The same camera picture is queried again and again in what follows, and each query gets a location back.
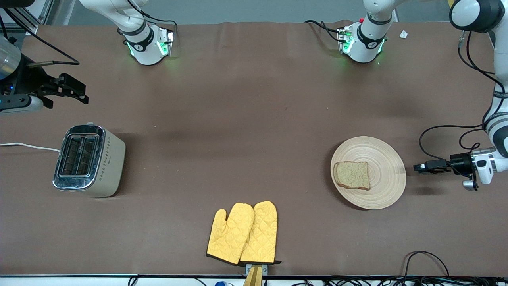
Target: gray floor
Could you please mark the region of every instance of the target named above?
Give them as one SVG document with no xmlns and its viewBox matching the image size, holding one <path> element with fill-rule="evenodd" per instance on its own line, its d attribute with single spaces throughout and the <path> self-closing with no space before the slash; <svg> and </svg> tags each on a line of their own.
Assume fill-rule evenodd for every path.
<svg viewBox="0 0 508 286">
<path fill-rule="evenodd" d="M 71 6 L 72 1 L 62 1 Z M 397 8 L 401 22 L 448 21 L 446 0 L 410 0 Z M 356 21 L 365 16 L 361 0 L 151 0 L 143 10 L 153 17 L 171 19 L 179 24 L 216 24 L 222 22 L 303 22 L 318 20 Z M 62 9 L 54 24 L 112 25 L 102 15 L 91 12 L 76 0 L 74 7 Z"/>
</svg>

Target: white power cord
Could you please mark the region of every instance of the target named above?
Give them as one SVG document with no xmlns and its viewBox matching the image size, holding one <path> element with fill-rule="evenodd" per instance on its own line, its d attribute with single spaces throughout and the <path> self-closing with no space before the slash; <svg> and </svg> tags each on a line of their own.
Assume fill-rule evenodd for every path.
<svg viewBox="0 0 508 286">
<path fill-rule="evenodd" d="M 55 151 L 55 152 L 59 152 L 60 153 L 60 150 L 58 150 L 58 149 L 39 147 L 39 146 L 34 146 L 34 145 L 29 145 L 29 144 L 19 143 L 19 142 L 15 142 L 15 143 L 0 143 L 0 146 L 25 146 L 25 147 L 29 147 L 29 148 L 42 149 L 42 150 L 50 150 L 50 151 Z"/>
</svg>

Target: white joint cap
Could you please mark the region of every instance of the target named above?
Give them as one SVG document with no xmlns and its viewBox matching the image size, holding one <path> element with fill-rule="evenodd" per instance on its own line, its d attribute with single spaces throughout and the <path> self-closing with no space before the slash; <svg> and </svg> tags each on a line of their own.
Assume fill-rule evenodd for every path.
<svg viewBox="0 0 508 286">
<path fill-rule="evenodd" d="M 452 22 L 465 27 L 471 25 L 480 14 L 480 3 L 477 0 L 459 0 L 452 10 Z"/>
</svg>

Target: oven mitt thumb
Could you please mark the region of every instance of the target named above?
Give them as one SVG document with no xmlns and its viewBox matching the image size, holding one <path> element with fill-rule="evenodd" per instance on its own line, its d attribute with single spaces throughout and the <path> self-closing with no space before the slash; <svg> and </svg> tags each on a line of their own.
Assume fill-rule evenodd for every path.
<svg viewBox="0 0 508 286">
<path fill-rule="evenodd" d="M 277 240 L 277 209 L 270 201 L 254 206 L 254 224 L 243 249 L 241 262 L 250 264 L 276 264 L 275 242 Z"/>
<path fill-rule="evenodd" d="M 236 203 L 229 217 L 226 215 L 223 209 L 215 214 L 206 256 L 236 265 L 254 222 L 254 209 L 251 205 Z"/>
</svg>

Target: toaster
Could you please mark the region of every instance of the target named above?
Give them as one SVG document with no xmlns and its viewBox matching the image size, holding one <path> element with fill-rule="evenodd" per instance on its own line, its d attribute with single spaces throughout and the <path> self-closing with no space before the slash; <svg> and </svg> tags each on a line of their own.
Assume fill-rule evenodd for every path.
<svg viewBox="0 0 508 286">
<path fill-rule="evenodd" d="M 90 197 L 112 196 L 118 189 L 125 143 L 104 127 L 88 123 L 69 129 L 62 142 L 53 185 Z"/>
</svg>

